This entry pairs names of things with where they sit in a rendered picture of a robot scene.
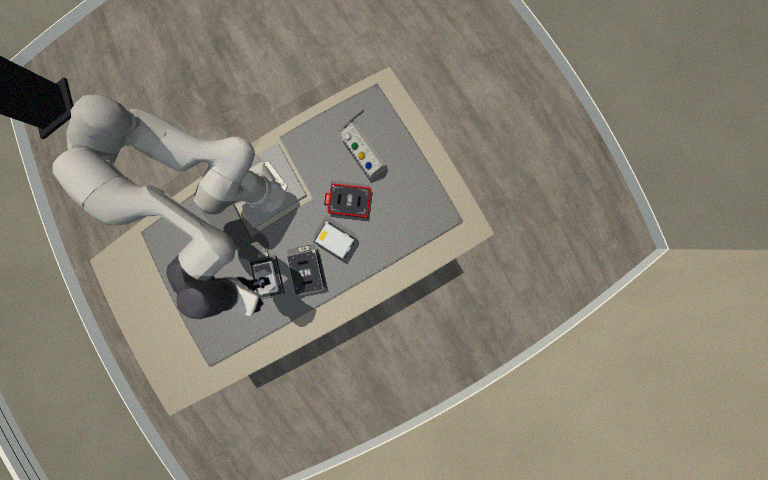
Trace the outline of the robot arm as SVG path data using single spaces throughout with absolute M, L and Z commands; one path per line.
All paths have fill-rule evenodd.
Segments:
M 240 280 L 213 276 L 234 258 L 235 244 L 228 234 L 162 190 L 135 184 L 111 165 L 124 146 L 176 171 L 208 163 L 193 198 L 207 214 L 219 214 L 240 201 L 273 212 L 288 186 L 270 162 L 251 168 L 255 151 L 241 137 L 205 140 L 141 109 L 130 111 L 108 97 L 82 96 L 71 109 L 68 151 L 54 161 L 52 173 L 82 209 L 104 224 L 160 216 L 192 237 L 166 272 L 173 291 L 178 291 L 177 307 L 186 317 L 203 319 L 224 309 L 247 316 L 261 311 L 260 295 Z

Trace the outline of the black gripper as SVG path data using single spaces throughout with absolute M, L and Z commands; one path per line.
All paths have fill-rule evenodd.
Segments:
M 267 283 L 267 285 L 270 284 L 269 277 L 266 277 L 266 278 L 265 277 L 260 277 L 259 279 L 255 279 L 255 281 L 254 280 L 249 280 L 248 281 L 244 277 L 236 277 L 236 278 L 239 279 L 242 282 L 242 284 L 244 284 L 247 288 L 251 289 L 252 291 L 257 290 L 257 288 L 260 288 L 260 287 L 261 288 L 265 288 L 266 283 Z M 264 286 L 262 286 L 262 285 L 264 285 Z

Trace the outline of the white operator button panel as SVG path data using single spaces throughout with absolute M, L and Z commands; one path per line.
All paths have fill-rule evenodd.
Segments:
M 371 176 L 371 179 L 380 172 L 387 169 L 387 165 L 371 144 L 369 139 L 363 133 L 358 124 L 351 123 L 354 118 L 360 115 L 364 110 L 355 115 L 349 125 L 345 126 L 345 129 L 340 133 L 342 141 L 345 143 L 349 151 L 352 153 L 356 161 L 359 163 L 366 175 Z

